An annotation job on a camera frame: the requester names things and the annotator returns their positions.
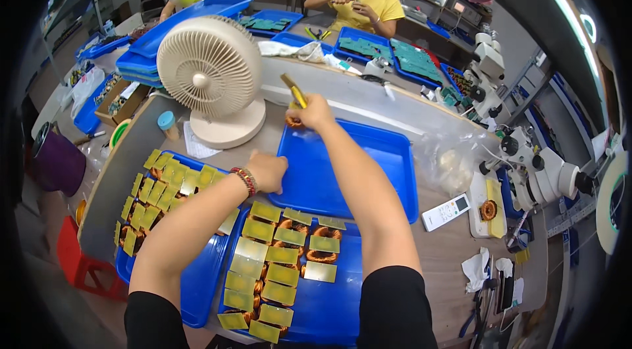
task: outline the blue cup lid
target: blue cup lid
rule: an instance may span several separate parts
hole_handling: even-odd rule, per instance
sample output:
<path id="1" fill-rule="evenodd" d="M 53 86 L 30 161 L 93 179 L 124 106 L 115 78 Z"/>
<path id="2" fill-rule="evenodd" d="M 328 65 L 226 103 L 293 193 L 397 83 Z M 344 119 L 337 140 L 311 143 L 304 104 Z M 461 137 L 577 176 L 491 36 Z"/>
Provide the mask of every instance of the blue cup lid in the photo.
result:
<path id="1" fill-rule="evenodd" d="M 176 117 L 173 116 L 173 112 L 170 110 L 166 110 L 158 116 L 158 127 L 160 127 L 161 130 L 167 131 L 174 124 L 176 124 Z"/>

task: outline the red stool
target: red stool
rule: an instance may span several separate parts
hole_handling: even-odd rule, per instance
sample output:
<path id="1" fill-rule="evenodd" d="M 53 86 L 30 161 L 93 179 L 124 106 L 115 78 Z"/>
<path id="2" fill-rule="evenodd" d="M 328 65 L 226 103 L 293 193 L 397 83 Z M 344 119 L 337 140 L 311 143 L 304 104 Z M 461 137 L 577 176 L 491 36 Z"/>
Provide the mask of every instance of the red stool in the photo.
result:
<path id="1" fill-rule="evenodd" d="M 57 241 L 57 257 L 68 282 L 78 289 L 127 302 L 127 284 L 118 277 L 114 266 L 90 259 L 82 253 L 77 242 L 78 229 L 72 216 L 66 216 Z M 112 275 L 113 282 L 109 289 L 104 288 L 96 271 Z M 87 274 L 92 277 L 95 287 L 86 284 Z"/>

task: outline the white remote control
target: white remote control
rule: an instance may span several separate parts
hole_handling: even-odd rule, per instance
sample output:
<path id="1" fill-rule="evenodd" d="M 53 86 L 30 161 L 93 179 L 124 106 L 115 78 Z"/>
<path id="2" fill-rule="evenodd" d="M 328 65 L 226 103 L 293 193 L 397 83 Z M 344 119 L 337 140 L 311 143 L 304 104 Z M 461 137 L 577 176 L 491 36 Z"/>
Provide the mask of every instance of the white remote control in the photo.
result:
<path id="1" fill-rule="evenodd" d="M 423 226 L 426 227 L 426 231 L 432 231 L 469 210 L 470 200 L 465 194 L 459 195 L 422 213 Z"/>

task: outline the electric fan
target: electric fan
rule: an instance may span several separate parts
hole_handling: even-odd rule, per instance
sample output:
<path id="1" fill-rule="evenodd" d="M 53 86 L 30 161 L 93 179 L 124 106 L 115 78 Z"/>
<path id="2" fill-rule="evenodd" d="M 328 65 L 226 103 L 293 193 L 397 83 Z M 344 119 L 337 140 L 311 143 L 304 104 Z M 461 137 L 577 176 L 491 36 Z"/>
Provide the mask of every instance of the electric fan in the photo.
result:
<path id="1" fill-rule="evenodd" d="M 261 54 L 236 21 L 212 15 L 179 23 L 162 40 L 156 64 L 167 92 L 191 109 L 191 130 L 211 148 L 234 148 L 261 130 Z"/>

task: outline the pliers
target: pliers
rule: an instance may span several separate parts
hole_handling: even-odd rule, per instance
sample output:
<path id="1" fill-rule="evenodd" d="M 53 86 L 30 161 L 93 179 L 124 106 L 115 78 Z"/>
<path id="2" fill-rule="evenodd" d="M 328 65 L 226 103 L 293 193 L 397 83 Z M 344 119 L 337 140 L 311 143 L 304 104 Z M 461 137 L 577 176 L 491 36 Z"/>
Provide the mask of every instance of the pliers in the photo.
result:
<path id="1" fill-rule="evenodd" d="M 312 28 L 307 28 L 307 27 L 305 27 L 305 32 L 312 39 L 315 39 L 317 41 L 322 41 L 323 39 L 325 39 L 326 37 L 328 37 L 331 34 L 331 31 L 325 31 L 325 33 L 323 33 L 321 29 L 318 30 L 318 33 L 314 33 L 312 31 Z"/>
<path id="2" fill-rule="evenodd" d="M 476 325 L 474 327 L 474 331 L 478 331 L 478 328 L 480 327 L 480 324 L 482 323 L 482 318 L 480 317 L 480 306 L 482 303 L 482 300 L 480 298 L 480 292 L 482 290 L 483 289 L 478 290 L 476 294 L 474 295 L 473 301 L 474 303 L 476 303 L 476 306 L 474 306 L 474 309 L 472 310 L 472 314 L 470 315 L 468 320 L 465 322 L 465 324 L 463 324 L 463 327 L 461 327 L 461 331 L 459 332 L 459 338 L 465 337 L 465 332 L 467 332 L 468 327 L 470 327 L 470 323 L 472 323 L 475 317 L 476 317 Z"/>

